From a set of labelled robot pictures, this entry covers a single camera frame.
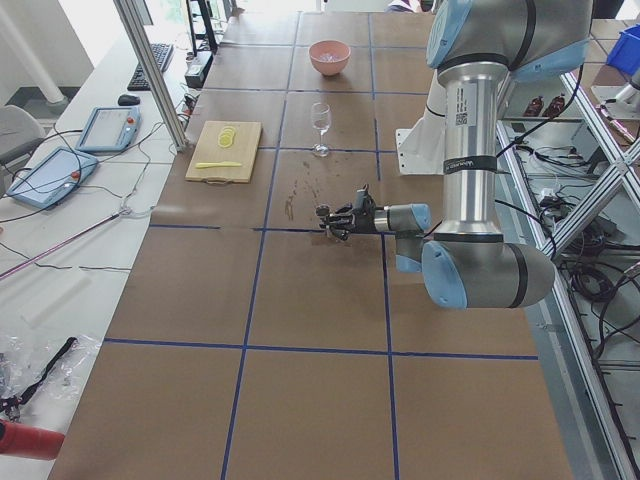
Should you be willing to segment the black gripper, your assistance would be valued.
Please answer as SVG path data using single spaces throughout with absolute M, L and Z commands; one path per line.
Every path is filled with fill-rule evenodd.
M 356 191 L 356 198 L 353 204 L 348 202 L 335 210 L 332 210 L 329 205 L 325 205 L 326 215 L 324 220 L 338 223 L 321 222 L 319 226 L 329 236 L 341 241 L 346 241 L 353 232 L 363 234 L 376 233 L 376 208 L 375 200 L 369 193 L 369 186 L 364 185 Z

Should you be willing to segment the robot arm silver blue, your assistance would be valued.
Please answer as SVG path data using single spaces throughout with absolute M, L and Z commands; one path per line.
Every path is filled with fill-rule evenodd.
M 443 219 L 424 204 L 379 207 L 366 189 L 354 203 L 316 210 L 339 239 L 390 232 L 396 266 L 423 276 L 444 308 L 517 308 L 543 299 L 551 260 L 507 243 L 494 207 L 498 92 L 506 79 L 537 81 L 579 67 L 586 56 L 589 1 L 445 1 L 436 11 L 428 65 L 445 92 Z

